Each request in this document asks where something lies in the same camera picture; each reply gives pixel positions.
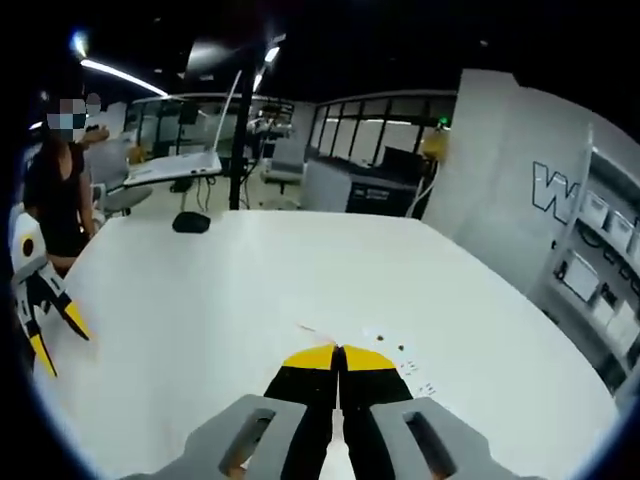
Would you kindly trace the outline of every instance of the ceiling light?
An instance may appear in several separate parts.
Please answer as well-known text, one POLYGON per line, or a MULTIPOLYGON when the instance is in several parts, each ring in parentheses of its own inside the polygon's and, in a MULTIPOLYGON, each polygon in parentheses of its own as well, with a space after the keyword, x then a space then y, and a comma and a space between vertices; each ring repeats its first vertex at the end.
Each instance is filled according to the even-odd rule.
POLYGON ((264 57, 264 61, 267 63, 273 62, 273 59, 276 58, 278 52, 280 51, 280 47, 273 47, 267 52, 267 56, 264 57))
POLYGON ((153 92, 153 93, 155 93, 157 95, 160 95, 161 97, 168 97, 169 96, 169 94, 167 92, 165 92, 164 90, 160 90, 158 87, 154 87, 150 83, 147 83, 147 82, 145 82, 143 80, 140 80, 139 78, 136 78, 136 77, 134 77, 132 75, 129 75, 128 73, 121 72, 120 70, 117 70, 117 69, 115 69, 113 67, 110 67, 108 65, 103 65, 102 63, 94 62, 93 60, 89 60, 88 58, 85 58, 84 60, 82 60, 80 62, 80 64, 85 68, 91 68, 92 70, 98 70, 100 72, 108 73, 109 75, 113 75, 115 77, 121 78, 122 80, 126 80, 127 82, 135 83, 136 85, 138 85, 138 86, 140 86, 142 88, 146 88, 150 92, 153 92))
POLYGON ((82 58, 87 57, 87 37, 82 32, 75 32, 71 37, 71 48, 82 58))
POLYGON ((255 93, 256 90, 258 90, 258 87, 260 86, 260 82, 262 81, 262 74, 259 73, 258 75, 256 75, 256 79, 253 81, 253 92, 255 93))
MULTIPOLYGON (((366 122, 371 122, 371 123, 382 123, 384 122, 383 118, 370 118, 369 120, 365 120, 366 122)), ((390 123, 392 125, 411 125, 411 122, 403 122, 401 120, 387 120, 387 123, 390 123)))

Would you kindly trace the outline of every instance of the computer mouse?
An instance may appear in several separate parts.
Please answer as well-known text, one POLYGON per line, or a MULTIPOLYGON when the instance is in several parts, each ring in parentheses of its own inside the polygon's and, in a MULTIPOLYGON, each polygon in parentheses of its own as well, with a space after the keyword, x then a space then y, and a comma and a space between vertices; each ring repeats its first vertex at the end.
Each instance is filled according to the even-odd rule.
POLYGON ((180 212, 173 220, 173 230, 178 233, 204 233, 209 230, 211 219, 197 212, 180 212))

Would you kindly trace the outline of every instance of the black ceiling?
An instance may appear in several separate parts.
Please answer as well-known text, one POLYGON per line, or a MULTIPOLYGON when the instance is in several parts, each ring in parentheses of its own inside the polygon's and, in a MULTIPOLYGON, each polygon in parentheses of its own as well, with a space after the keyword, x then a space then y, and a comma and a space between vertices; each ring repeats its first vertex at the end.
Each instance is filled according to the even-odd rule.
MULTIPOLYGON (((178 73, 196 37, 238 46, 286 31, 260 94, 316 102, 383 90, 456 89, 463 68, 497 69, 591 108, 640 138, 637 18, 608 5, 235 0, 202 8, 113 19, 81 14, 77 24, 89 32, 90 57, 170 92, 187 88, 178 73)), ((228 88, 232 75, 212 73, 213 82, 188 89, 228 88)), ((91 74, 87 82, 110 100, 149 96, 103 75, 91 74)))

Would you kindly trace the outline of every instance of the white wall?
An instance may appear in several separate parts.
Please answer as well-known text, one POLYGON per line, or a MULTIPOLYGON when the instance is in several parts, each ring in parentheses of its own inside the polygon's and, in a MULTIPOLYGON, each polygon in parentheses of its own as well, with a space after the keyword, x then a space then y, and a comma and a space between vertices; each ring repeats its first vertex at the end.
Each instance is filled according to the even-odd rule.
POLYGON ((296 102, 293 105, 293 116, 291 117, 293 135, 297 141, 305 145, 309 140, 315 110, 316 107, 312 103, 296 102))
POLYGON ((571 208, 557 194, 587 168, 590 124, 594 144, 640 174, 640 146, 593 112, 510 74, 465 70, 423 221, 527 293, 571 208))

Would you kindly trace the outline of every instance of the cable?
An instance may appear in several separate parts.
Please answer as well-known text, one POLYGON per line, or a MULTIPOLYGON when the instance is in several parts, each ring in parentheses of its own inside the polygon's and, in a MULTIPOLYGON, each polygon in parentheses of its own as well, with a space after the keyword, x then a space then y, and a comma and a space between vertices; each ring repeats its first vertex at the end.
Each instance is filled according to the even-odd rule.
POLYGON ((244 198, 246 199, 245 204, 247 205, 247 210, 251 210, 251 202, 249 201, 249 187, 248 187, 249 182, 247 181, 249 179, 250 173, 251 172, 247 174, 247 178, 244 181, 244 198))
POLYGON ((258 166, 258 161, 256 160, 256 162, 251 166, 251 168, 249 168, 245 176, 242 177, 242 179, 240 180, 240 184, 246 182, 249 179, 249 175, 253 173, 253 171, 256 169, 257 166, 258 166))
POLYGON ((198 187, 196 188, 196 202, 198 202, 198 208, 200 209, 201 212, 204 212, 204 207, 202 206, 202 202, 200 201, 200 184, 201 184, 201 178, 198 179, 198 187))
POLYGON ((416 189, 416 196, 415 196, 413 202, 411 202, 411 205, 409 206, 409 209, 407 210, 407 213, 406 213, 405 217, 411 217, 413 215, 413 210, 416 208, 416 205, 418 204, 418 202, 420 200, 422 200, 431 191, 433 186, 436 184, 436 180, 438 179, 438 172, 439 171, 440 170, 438 169, 438 164, 436 163, 436 173, 433 176, 433 180, 431 181, 431 184, 427 187, 427 189, 422 193, 420 193, 420 189, 423 186, 424 177, 422 177, 420 179, 420 183, 418 184, 418 188, 416 189))
POLYGON ((216 177, 205 178, 207 182, 207 198, 204 201, 205 211, 209 211, 209 199, 211 198, 211 186, 216 184, 216 177))

